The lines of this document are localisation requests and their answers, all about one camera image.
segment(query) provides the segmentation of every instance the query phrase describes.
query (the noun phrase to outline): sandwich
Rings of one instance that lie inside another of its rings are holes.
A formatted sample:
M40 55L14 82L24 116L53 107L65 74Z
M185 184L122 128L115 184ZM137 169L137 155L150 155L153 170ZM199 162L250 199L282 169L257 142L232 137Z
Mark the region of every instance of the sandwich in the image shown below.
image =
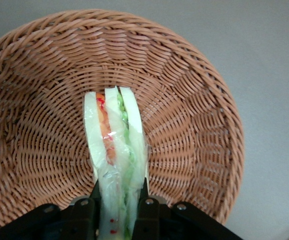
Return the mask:
M98 239L131 239L148 178L148 153L137 100L128 87L87 92L84 127L101 209Z

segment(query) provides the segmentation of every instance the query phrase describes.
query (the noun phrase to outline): woven basket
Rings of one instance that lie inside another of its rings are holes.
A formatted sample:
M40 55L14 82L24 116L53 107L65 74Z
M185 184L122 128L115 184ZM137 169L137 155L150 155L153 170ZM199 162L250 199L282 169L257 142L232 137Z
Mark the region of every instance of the woven basket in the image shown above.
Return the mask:
M222 77L165 27L92 9L49 15L0 38L0 227L92 191L82 102L113 86L131 87L137 98L151 146L150 194L226 221L244 139Z

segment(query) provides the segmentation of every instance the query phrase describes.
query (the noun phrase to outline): gray surface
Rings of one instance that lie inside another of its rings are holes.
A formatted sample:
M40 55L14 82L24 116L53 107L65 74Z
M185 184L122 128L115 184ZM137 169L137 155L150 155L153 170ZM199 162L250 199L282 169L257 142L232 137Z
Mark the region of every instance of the gray surface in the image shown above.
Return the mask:
M0 0L0 36L47 14L91 8L153 20L206 55L245 131L243 184L226 226L246 240L289 240L289 1Z

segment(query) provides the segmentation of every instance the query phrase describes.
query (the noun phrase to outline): plastic-wrapped sandwich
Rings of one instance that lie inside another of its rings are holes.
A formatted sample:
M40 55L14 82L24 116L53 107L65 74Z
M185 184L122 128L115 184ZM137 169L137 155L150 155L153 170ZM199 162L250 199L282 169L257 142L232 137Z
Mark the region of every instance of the plastic-wrapped sandwich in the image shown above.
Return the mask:
M140 112L128 87L84 98L84 126L94 179L101 193L99 237L130 239L137 217L148 153Z

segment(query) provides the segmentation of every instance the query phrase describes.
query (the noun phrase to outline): screw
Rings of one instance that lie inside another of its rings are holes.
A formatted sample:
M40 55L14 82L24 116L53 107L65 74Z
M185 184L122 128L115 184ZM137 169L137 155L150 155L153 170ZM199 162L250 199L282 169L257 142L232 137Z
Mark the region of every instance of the screw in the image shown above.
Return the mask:
M148 205L154 204L154 200L152 200L151 198L148 198L147 200L145 200L145 203Z
M184 204L182 204L182 203L178 204L176 207L177 207L179 210L186 210L186 209L187 209L186 205L184 205Z
M54 206L48 206L47 208L43 210L43 212L47 214L47 213L52 212L53 210L54 210Z
M85 199L80 202L81 206L87 205L89 203L88 199Z

